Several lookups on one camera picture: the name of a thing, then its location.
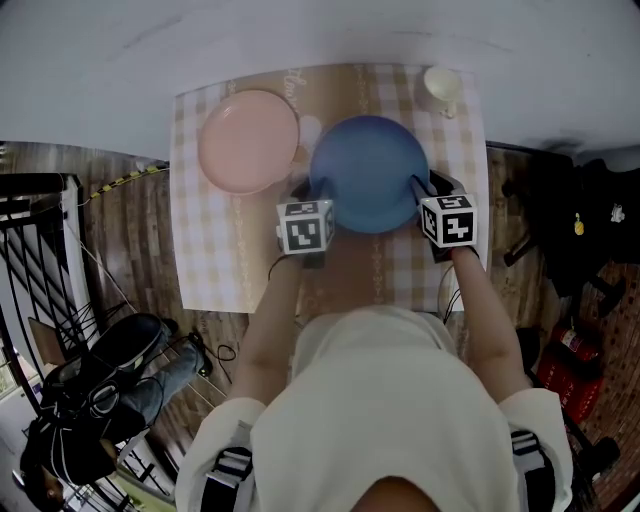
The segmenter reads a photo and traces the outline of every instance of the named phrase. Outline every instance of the jeans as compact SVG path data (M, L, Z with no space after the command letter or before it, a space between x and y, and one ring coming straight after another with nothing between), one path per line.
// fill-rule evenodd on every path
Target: jeans
M131 391L120 397L120 403L142 414L150 425L171 397L195 377L203 362L200 351L193 343L187 342L178 359L163 366L150 378L143 377Z

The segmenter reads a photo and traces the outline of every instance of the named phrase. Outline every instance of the blue plate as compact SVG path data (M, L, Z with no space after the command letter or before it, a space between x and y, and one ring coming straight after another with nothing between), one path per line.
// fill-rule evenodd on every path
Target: blue plate
M338 224L382 233L417 214L409 182L413 174L429 183L427 157L411 132L384 117L359 116L322 137L311 159L310 181L314 193L326 183Z

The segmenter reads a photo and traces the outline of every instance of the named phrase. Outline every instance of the person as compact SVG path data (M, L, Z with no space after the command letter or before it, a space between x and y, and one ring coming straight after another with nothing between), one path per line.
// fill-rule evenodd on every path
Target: person
M162 329L159 342L143 364L148 364L165 349L171 332L165 325ZM47 375L41 408L48 407L52 401L47 396L47 384L75 376L79 366L60 367ZM91 415L79 416L64 426L46 415L39 416L29 426L27 445L20 458L24 492L42 512L61 510L64 497L60 480L80 486L113 473L118 456L115 445L153 424L171 397L184 389L196 374L208 375L211 369L202 340L189 336L179 357L153 375L141 378L120 394L119 399L114 394L98 403L112 406L108 416L97 420Z
M178 511L217 503L252 512L513 512L536 499L564 510L572 459L559 398L531 388L514 327L475 251L455 248L451 258L468 366L438 318L392 306L320 316L294 342L301 262L277 262L229 395L180 467ZM543 473L518 470L522 435ZM531 475L546 475L544 488L534 490ZM233 496L217 494L220 483ZM240 492L247 483L251 491Z

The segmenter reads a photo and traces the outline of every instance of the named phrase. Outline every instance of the white mug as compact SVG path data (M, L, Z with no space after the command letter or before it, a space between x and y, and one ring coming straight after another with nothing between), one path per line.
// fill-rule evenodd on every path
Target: white mug
M418 84L416 100L429 112L453 119L462 96L462 80L450 69L434 66L427 69Z

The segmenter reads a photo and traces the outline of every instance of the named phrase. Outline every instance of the backpack strap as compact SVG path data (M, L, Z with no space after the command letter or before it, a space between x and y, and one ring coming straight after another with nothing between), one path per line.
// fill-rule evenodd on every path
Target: backpack strap
M511 446L521 512L551 511L556 498L555 474L538 437L528 430L516 430L511 432Z
M250 432L249 425L239 422L231 442L205 472L201 512L249 511L255 487Z

